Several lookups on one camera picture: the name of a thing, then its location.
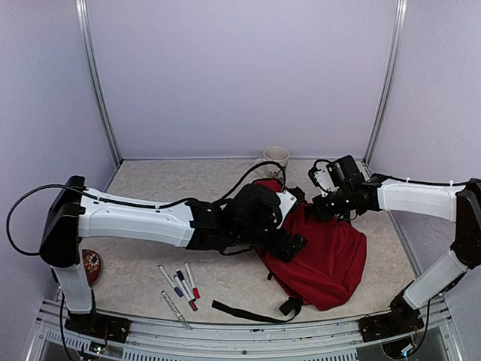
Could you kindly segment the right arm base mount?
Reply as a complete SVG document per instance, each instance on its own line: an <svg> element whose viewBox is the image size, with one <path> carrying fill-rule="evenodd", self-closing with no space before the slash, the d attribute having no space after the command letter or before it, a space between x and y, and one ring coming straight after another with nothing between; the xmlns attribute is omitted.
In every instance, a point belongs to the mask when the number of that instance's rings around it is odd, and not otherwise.
<svg viewBox="0 0 481 361"><path fill-rule="evenodd" d="M358 321L358 326L363 342L369 342L413 332L422 329L425 324L418 316L396 319L391 313L385 313L366 315Z"/></svg>

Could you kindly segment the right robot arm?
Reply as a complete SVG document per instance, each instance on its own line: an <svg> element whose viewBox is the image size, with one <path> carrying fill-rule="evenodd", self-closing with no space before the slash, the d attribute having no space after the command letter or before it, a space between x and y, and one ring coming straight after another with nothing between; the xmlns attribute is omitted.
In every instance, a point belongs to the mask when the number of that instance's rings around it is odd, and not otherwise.
<svg viewBox="0 0 481 361"><path fill-rule="evenodd" d="M455 183L430 183L384 174L366 178L352 156L334 161L317 160L308 177L321 191L313 198L320 220L358 216L367 211L402 211L436 217L455 224L449 250L393 301L384 326L399 334L414 319L414 311L434 296L454 287L471 269L480 265L480 181L471 178Z"/></svg>

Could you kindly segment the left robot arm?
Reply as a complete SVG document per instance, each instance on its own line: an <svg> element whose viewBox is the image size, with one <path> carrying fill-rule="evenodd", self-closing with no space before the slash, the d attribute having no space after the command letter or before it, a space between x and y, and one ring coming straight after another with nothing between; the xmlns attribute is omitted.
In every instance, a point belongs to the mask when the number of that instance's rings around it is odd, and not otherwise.
<svg viewBox="0 0 481 361"><path fill-rule="evenodd" d="M262 246L284 262L307 245L304 236L283 227L301 204L298 189L247 184L213 202L189 197L171 203L103 193L86 187L81 176L70 177L60 189L47 213L40 255L54 271L68 310L91 335L103 330L105 318L94 309L95 297L80 265L84 238L128 238L218 252Z"/></svg>

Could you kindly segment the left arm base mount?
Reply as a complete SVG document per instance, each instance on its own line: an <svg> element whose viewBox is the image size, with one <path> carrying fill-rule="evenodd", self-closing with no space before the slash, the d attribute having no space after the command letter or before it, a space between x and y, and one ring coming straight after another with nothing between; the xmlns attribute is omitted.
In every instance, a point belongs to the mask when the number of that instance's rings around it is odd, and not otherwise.
<svg viewBox="0 0 481 361"><path fill-rule="evenodd" d="M106 314L71 314L65 321L65 328L69 331L123 344L130 326L130 320Z"/></svg>

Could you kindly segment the red backpack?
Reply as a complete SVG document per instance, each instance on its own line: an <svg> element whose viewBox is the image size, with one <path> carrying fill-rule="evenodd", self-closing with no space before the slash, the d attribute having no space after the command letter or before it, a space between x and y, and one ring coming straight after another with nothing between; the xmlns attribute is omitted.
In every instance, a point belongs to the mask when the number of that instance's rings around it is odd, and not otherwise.
<svg viewBox="0 0 481 361"><path fill-rule="evenodd" d="M265 246L256 247L256 254L269 271L268 280L275 280L288 296L279 307L284 318L254 314L216 300L212 308L246 320L286 323L305 305L327 311L350 300L365 268L365 234L336 218L318 220L313 204L306 201L286 217L283 228L307 241L290 262L275 257Z"/></svg>

